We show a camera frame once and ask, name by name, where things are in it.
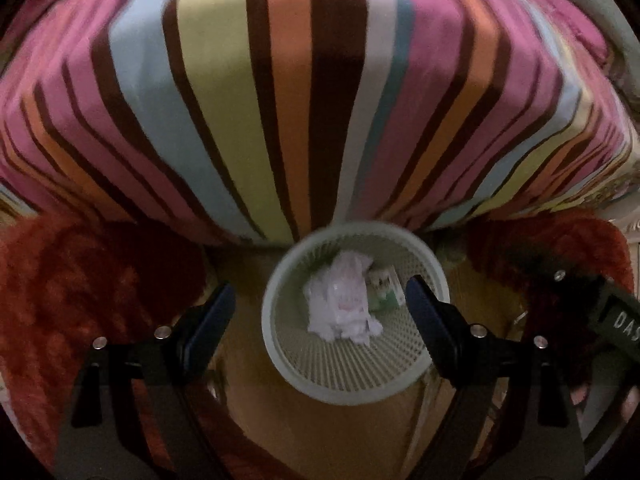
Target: striped fabric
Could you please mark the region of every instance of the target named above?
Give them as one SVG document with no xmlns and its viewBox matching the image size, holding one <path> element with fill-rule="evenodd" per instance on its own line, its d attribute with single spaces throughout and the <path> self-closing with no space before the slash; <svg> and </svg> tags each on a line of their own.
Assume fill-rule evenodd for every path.
<svg viewBox="0 0 640 480">
<path fill-rule="evenodd" d="M 332 221 L 592 205 L 638 180 L 606 40 L 566 0 L 28 0 L 9 46 L 0 221 L 290 244 Z"/>
</svg>

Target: metal screw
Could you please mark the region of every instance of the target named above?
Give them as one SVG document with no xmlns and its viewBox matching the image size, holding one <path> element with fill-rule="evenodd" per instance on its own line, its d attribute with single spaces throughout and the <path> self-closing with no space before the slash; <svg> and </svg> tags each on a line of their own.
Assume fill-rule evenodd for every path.
<svg viewBox="0 0 640 480">
<path fill-rule="evenodd" d="M 102 350 L 105 346 L 107 346 L 107 338 L 101 336 L 94 339 L 94 348 L 96 350 Z"/>
<path fill-rule="evenodd" d="M 154 332 L 154 337 L 156 339 L 167 339 L 171 335 L 171 327 L 167 325 L 162 325 L 156 328 Z"/>
<path fill-rule="evenodd" d="M 537 335 L 535 336 L 535 338 L 533 338 L 533 344 L 543 350 L 549 346 L 549 341 L 547 341 L 545 337 Z"/>
<path fill-rule="evenodd" d="M 478 323 L 471 325 L 469 330 L 471 330 L 471 335 L 473 337 L 477 337 L 480 339 L 482 339 L 483 337 L 486 337 L 487 335 L 486 327 Z"/>
</svg>

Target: wooden floor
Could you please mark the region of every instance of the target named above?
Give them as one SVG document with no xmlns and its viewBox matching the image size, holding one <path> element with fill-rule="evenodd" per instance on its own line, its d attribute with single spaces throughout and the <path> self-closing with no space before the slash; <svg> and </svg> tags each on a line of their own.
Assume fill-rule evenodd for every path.
<svg viewBox="0 0 640 480">
<path fill-rule="evenodd" d="M 343 407 L 293 389 L 273 367 L 262 341 L 260 304 L 280 251 L 218 253 L 219 280 L 238 294 L 237 310 L 216 362 L 226 375 L 229 412 L 249 438 L 309 480 L 390 480 L 400 476 L 422 401 L 420 382 L 382 402 Z M 518 297 L 462 263 L 448 277 L 452 303 L 469 322 L 504 335 L 521 312 Z M 452 397 L 440 388 L 418 439 L 418 459 Z"/>
</svg>

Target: crumpled tissue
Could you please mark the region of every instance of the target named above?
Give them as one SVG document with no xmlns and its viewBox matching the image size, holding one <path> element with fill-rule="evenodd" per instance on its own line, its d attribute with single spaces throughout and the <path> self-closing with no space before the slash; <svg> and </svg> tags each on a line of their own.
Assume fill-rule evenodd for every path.
<svg viewBox="0 0 640 480">
<path fill-rule="evenodd" d="M 309 306 L 309 332 L 333 342 L 337 338 L 369 345 L 382 334 L 382 324 L 369 313 L 365 273 L 373 259 L 341 251 L 333 263 L 316 272 L 303 291 Z"/>
</svg>

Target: perforated basket wall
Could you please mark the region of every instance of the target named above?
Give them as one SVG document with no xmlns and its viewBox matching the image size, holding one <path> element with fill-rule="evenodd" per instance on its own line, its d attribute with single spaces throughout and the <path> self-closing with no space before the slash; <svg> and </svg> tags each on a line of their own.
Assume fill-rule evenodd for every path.
<svg viewBox="0 0 640 480">
<path fill-rule="evenodd" d="M 278 264 L 262 303 L 262 333 L 274 365 L 310 397 L 332 404 L 364 404 L 405 389 L 431 359 L 406 307 L 375 314 L 384 331 L 369 347 L 350 340 L 327 343 L 306 331 L 303 285 L 342 249 L 369 254 L 376 266 L 393 265 L 402 286 L 420 274 L 441 301 L 449 301 L 449 288 L 423 241 L 382 222 L 353 222 L 315 232 Z"/>
</svg>

